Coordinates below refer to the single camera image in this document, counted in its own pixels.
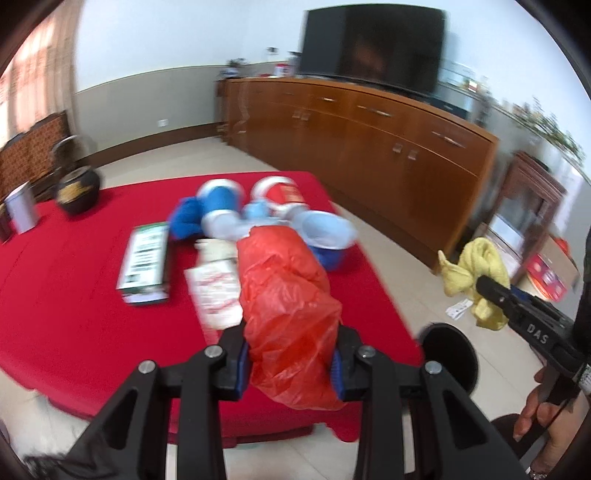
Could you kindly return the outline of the person's right hand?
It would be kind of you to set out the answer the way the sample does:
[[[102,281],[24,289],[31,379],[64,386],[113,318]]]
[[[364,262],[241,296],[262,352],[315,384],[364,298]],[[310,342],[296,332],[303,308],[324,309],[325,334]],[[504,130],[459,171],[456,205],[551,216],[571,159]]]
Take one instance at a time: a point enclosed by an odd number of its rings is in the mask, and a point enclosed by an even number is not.
[[[548,376],[548,368],[543,367],[535,374],[534,380],[541,385]],[[535,422],[548,428],[550,422],[559,413],[559,406],[542,401],[540,385],[528,395],[526,404],[514,424],[513,439],[517,442],[530,431]]]

